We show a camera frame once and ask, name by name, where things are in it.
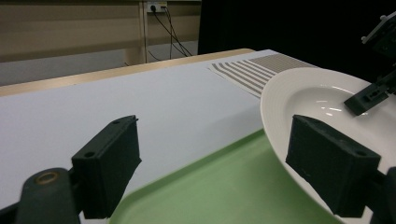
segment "wall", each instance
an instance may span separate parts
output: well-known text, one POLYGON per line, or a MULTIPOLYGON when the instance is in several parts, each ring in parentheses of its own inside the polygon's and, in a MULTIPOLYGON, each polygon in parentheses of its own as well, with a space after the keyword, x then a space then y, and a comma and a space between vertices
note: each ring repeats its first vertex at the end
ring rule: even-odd
MULTIPOLYGON (((180 41, 198 40, 200 1, 170 1, 180 41)), ((159 14, 168 24, 164 14, 159 14)), ((146 46, 170 41, 147 2, 127 5, 2 5, 0 63, 125 49, 128 64, 147 61, 146 46)))

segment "white ceramic plate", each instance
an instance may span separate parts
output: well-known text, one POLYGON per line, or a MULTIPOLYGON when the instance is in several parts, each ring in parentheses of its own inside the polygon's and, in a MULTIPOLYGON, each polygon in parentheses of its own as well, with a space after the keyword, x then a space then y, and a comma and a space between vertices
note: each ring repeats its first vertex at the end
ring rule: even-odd
MULTIPOLYGON (((330 209, 315 190, 286 163, 292 116, 319 119, 381 155, 378 170, 386 173, 396 165, 396 97, 376 105, 360 116, 347 110, 344 101, 370 83, 321 68, 293 68, 270 79, 262 91, 264 130, 276 155, 294 180, 321 206, 330 209)), ((337 217, 345 223, 369 223, 366 207, 362 218, 337 217)))

